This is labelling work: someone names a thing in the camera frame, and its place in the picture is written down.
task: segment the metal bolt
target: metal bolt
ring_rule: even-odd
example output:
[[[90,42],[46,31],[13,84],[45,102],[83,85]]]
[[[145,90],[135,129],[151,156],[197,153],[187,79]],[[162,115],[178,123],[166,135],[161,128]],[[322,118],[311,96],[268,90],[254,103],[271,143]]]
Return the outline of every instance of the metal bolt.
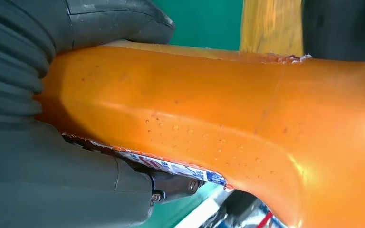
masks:
[[[190,185],[189,186],[190,186],[191,193],[192,194],[196,193],[196,191],[198,190],[198,183],[197,183],[197,181],[196,180],[192,180],[190,182]]]
[[[159,202],[162,196],[159,193],[152,194],[152,202]]]

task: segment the torn edge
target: torn edge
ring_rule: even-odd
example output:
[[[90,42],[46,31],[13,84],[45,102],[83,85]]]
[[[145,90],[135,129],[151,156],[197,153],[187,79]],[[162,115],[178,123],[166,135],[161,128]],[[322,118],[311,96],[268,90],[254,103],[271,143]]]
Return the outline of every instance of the torn edge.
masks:
[[[103,145],[93,140],[78,137],[73,134],[62,133],[62,136],[65,141],[89,151],[101,152],[107,155],[118,155],[122,158],[137,162],[155,170],[212,182],[223,186],[225,190],[234,189],[227,183],[227,180],[221,174],[204,167],[188,164],[187,162],[176,161],[174,159],[164,159],[161,156],[133,151],[124,147]]]

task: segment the red wire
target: red wire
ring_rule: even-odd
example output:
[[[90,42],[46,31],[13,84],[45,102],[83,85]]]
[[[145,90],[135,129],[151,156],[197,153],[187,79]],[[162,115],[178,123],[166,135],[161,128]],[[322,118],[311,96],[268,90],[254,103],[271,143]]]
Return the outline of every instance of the red wire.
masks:
[[[272,218],[272,216],[273,216],[272,212],[268,211],[265,218],[258,224],[256,228],[263,228],[267,224],[268,220]]]

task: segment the orange plastic surface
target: orange plastic surface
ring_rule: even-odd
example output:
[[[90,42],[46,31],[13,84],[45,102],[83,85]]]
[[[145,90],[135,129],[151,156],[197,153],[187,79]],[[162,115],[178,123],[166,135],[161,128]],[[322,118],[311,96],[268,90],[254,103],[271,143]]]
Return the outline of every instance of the orange plastic surface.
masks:
[[[217,171],[291,227],[365,227],[365,63],[173,48],[57,57],[39,118]]]

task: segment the green wall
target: green wall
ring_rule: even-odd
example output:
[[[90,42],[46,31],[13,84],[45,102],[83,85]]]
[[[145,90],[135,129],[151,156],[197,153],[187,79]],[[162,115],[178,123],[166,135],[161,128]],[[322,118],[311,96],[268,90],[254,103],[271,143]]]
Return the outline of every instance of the green wall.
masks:
[[[239,50],[242,0],[152,0],[175,22],[170,44]]]

